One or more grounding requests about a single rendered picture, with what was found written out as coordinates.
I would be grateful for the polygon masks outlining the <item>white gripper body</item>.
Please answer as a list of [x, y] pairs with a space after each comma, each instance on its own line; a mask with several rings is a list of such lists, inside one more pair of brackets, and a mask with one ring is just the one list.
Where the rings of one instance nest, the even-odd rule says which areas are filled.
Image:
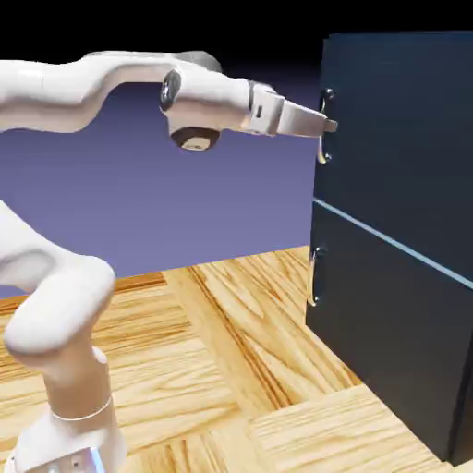
[[276, 133], [302, 138], [318, 138], [326, 129], [327, 117], [308, 107], [284, 100]]

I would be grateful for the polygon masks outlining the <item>dark blue cabinet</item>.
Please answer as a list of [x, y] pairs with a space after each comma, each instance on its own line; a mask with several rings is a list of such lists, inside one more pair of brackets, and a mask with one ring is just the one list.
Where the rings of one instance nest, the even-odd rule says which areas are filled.
[[442, 460], [473, 459], [473, 31], [336, 34], [309, 328]]

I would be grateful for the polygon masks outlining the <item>dark blue cabinet door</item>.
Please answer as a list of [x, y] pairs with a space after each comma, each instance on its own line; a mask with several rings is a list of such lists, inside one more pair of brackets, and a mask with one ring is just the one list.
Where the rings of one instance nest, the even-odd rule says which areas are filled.
[[318, 199], [473, 281], [473, 32], [346, 34]]
[[321, 201], [309, 328], [440, 459], [473, 459], [473, 281]]

